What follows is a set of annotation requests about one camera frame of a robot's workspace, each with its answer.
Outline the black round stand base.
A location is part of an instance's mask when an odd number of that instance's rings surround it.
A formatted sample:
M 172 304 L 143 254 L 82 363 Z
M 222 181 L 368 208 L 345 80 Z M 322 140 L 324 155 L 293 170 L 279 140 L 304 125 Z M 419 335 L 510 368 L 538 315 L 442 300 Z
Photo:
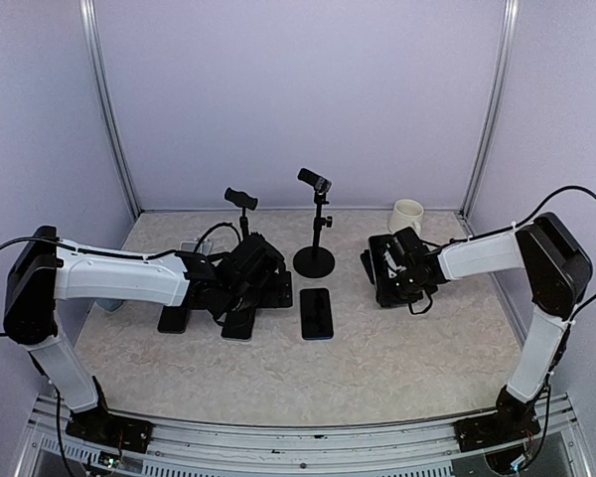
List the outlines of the black round stand base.
M 249 235 L 249 221 L 247 218 L 247 212 L 254 211 L 257 208 L 258 200 L 249 196 L 243 191 L 236 191 L 230 187 L 225 189 L 224 198 L 241 210 L 241 215 L 239 217 L 239 227 L 241 239 L 245 239 Z

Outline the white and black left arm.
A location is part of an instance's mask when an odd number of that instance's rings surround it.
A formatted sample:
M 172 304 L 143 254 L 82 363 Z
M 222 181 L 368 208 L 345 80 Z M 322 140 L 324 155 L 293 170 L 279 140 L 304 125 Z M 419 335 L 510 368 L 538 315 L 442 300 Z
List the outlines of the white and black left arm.
M 119 431 L 101 385 L 75 354 L 56 304 L 74 299 L 138 301 L 161 306 L 164 332 L 185 327 L 193 310 L 209 312 L 228 329 L 248 328 L 259 309 L 292 306 L 292 277 L 282 253 L 263 235 L 250 233 L 230 251 L 192 249 L 157 253 L 91 247 L 60 238 L 41 226 L 30 237 L 0 244 L 23 249 L 7 279 L 0 336 L 23 346 L 41 374 L 63 397 L 72 423 L 100 442 Z

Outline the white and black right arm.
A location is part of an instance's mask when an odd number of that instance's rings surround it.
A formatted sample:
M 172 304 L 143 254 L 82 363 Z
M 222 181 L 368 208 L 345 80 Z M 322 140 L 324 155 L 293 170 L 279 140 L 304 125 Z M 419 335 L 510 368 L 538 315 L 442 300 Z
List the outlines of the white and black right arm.
M 558 365 L 564 367 L 559 383 L 584 414 L 596 412 L 596 376 L 574 378 L 588 371 L 594 352 L 578 346 L 579 364 L 563 358 L 579 314 L 596 301 L 590 280 L 590 256 L 560 218 L 541 206 L 523 220 L 471 238 L 438 245 L 422 240 L 413 228 L 392 235 L 374 236 L 361 261 L 376 303 L 385 309 L 407 307 L 410 314 L 425 314 L 433 295 L 444 284 L 480 274 L 522 270 L 532 305 L 521 357 L 501 389 L 488 430 L 499 441 L 512 439 L 532 425 L 533 408 Z M 415 303 L 424 301 L 417 310 Z

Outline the blue phone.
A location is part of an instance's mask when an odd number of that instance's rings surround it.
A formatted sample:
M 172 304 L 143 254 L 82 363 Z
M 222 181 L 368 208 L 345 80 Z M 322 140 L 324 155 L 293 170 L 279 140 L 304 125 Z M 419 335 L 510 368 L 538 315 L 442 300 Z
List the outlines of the blue phone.
M 328 288 L 305 288 L 299 293 L 301 334 L 306 341 L 334 337 L 333 317 Z

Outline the black front stand with pole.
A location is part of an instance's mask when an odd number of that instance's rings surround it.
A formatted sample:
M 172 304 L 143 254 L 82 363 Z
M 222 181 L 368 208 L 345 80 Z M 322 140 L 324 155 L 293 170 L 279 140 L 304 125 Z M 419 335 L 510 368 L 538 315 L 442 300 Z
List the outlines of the black front stand with pole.
M 331 216 L 324 217 L 323 207 L 328 205 L 327 194 L 332 182 L 315 172 L 302 168 L 297 179 L 313 187 L 316 215 L 313 221 L 313 240 L 310 246 L 301 248 L 293 257 L 294 270 L 306 278 L 323 278 L 335 268 L 335 258 L 326 248 L 320 246 L 323 228 L 333 225 Z

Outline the black folding phone stand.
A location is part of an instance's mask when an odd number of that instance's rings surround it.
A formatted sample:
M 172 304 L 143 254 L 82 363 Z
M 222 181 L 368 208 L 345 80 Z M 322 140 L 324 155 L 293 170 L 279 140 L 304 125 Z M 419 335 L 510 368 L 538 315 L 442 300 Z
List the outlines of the black folding phone stand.
M 375 299 L 378 304 L 383 304 L 383 299 L 391 291 L 392 278 L 389 276 L 384 254 L 386 244 L 391 235 L 371 236 L 368 239 L 368 247 L 361 253 L 360 259 L 365 269 L 370 284 L 375 291 Z

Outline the black phone with silver back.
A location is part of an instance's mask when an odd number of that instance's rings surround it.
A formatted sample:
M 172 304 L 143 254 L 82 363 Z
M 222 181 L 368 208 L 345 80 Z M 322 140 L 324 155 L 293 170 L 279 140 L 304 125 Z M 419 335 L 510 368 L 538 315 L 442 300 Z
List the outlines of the black phone with silver back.
M 247 314 L 227 314 L 221 336 L 226 340 L 249 341 L 252 336 L 254 319 Z

